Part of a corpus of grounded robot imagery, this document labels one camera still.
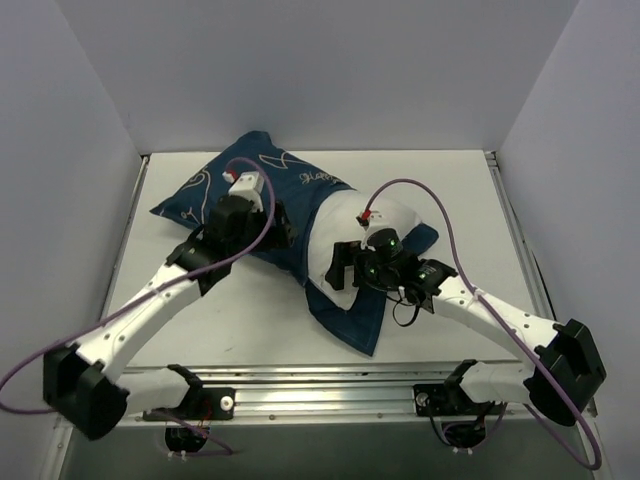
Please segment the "white pillow insert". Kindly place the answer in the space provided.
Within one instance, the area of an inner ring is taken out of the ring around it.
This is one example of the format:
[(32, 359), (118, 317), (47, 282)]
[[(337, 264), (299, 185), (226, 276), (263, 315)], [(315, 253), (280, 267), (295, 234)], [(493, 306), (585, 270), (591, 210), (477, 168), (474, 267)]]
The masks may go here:
[[(336, 291), (325, 280), (325, 275), (331, 265), (335, 243), (359, 241), (363, 238), (364, 230), (356, 217), (364, 210), (369, 198), (369, 194), (357, 190), (331, 194), (318, 208), (309, 236), (308, 279), (336, 307), (345, 311), (354, 305), (358, 289), (345, 286), (343, 290)], [(373, 207), (389, 221), (401, 239), (421, 224), (421, 218), (414, 210), (395, 200), (379, 196)]]

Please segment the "blue patterned pillowcase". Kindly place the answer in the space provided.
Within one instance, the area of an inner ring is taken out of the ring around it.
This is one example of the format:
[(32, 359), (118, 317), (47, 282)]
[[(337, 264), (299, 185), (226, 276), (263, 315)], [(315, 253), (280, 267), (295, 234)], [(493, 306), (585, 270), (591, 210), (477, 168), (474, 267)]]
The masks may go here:
[(200, 226), (217, 200), (227, 191), (222, 173), (237, 173), (259, 165), (271, 180), (271, 191), (282, 200), (297, 230), (286, 250), (259, 254), (259, 259), (288, 273), (304, 288), (311, 315), (338, 340), (372, 356), (385, 316), (386, 296), (380, 291), (357, 288), (356, 301), (348, 311), (336, 307), (308, 279), (307, 248), (316, 213), (322, 202), (338, 191), (356, 190), (348, 183), (292, 153), (275, 146), (268, 133), (251, 131), (194, 173), (174, 194), (151, 209), (151, 214), (189, 230)]

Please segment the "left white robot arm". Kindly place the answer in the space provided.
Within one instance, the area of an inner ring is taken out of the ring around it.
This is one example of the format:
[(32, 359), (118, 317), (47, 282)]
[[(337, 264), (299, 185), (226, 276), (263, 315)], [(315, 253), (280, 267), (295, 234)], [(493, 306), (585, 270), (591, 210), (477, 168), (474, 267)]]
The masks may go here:
[(142, 374), (129, 361), (180, 311), (228, 276), (252, 252), (287, 249), (296, 238), (285, 206), (269, 210), (239, 195), (222, 196), (206, 222), (105, 325), (43, 358), (43, 398), (87, 439), (98, 440), (131, 414), (195, 418), (205, 410), (202, 380), (178, 364)]

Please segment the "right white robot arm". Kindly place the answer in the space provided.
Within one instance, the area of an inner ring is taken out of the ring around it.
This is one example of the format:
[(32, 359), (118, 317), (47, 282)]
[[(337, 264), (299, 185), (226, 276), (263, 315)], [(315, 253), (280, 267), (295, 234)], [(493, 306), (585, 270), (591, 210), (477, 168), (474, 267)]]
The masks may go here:
[(541, 318), (468, 286), (453, 267), (410, 252), (391, 228), (365, 241), (335, 243), (325, 276), (333, 289), (344, 288), (347, 268), (354, 270), (355, 286), (397, 292), (410, 305), (466, 326), (517, 358), (514, 365), (463, 361), (443, 390), (455, 412), (490, 402), (520, 403), (572, 426), (606, 378), (586, 325)]

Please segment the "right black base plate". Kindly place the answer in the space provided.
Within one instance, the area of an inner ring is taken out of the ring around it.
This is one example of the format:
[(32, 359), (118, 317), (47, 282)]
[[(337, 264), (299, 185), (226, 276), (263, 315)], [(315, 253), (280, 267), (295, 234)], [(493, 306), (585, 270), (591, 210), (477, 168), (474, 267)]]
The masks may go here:
[(418, 417), (462, 416), (464, 409), (454, 402), (443, 384), (426, 383), (412, 386), (415, 413)]

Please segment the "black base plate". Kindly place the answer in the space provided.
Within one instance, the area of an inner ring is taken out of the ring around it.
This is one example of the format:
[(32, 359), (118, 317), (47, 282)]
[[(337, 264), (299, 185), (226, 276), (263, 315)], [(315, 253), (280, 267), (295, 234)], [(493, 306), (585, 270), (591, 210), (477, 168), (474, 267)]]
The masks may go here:
[(464, 409), (454, 402), (443, 384), (426, 383), (412, 386), (415, 413), (418, 417), (462, 416)]
[(186, 421), (226, 421), (234, 417), (236, 390), (230, 387), (202, 387), (188, 392), (181, 404), (144, 412), (145, 421), (161, 421), (161, 413)]

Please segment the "left aluminium side rail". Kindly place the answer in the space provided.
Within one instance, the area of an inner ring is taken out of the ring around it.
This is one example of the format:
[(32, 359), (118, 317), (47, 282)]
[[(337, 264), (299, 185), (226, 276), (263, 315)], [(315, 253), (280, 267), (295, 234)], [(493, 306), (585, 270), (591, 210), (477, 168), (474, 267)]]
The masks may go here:
[(132, 190), (128, 209), (126, 211), (127, 213), (126, 221), (122, 229), (122, 233), (118, 237), (118, 249), (116, 252), (116, 257), (113, 265), (109, 270), (107, 290), (102, 300), (100, 313), (99, 313), (99, 316), (97, 317), (95, 324), (98, 324), (108, 314), (109, 307), (111, 305), (111, 300), (114, 294), (120, 266), (124, 257), (125, 248), (129, 239), (132, 223), (135, 217), (141, 192), (143, 190), (147, 172), (149, 169), (151, 154), (141, 155), (140, 159), (141, 159), (141, 165), (140, 165), (140, 169), (138, 171), (138, 175), (134, 184), (134, 188)]

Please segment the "aluminium front rail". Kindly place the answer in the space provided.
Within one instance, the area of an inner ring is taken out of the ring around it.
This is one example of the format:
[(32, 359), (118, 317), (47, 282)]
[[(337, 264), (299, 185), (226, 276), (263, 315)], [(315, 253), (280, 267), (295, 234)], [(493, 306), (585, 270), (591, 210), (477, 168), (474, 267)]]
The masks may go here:
[[(321, 417), (392, 417), (412, 414), (412, 386), (439, 383), (462, 363), (391, 363), (273, 367), (188, 368), (207, 388), (230, 387), (236, 390), (234, 417), (244, 418)], [(128, 374), (142, 374), (159, 368), (127, 369)], [(485, 403), (462, 407), (462, 416), (475, 417), (483, 412), (497, 414), (503, 404)], [(190, 424), (225, 421), (186, 421), (161, 414), (161, 421)]]

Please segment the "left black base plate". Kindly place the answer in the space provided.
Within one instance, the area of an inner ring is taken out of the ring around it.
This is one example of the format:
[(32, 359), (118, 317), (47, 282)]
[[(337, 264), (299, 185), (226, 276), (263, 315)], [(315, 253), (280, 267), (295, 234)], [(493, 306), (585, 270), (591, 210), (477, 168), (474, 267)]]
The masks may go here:
[(234, 417), (236, 390), (230, 387), (202, 387), (188, 392), (181, 404), (144, 412), (145, 421), (161, 421), (161, 413), (186, 421), (226, 421)]

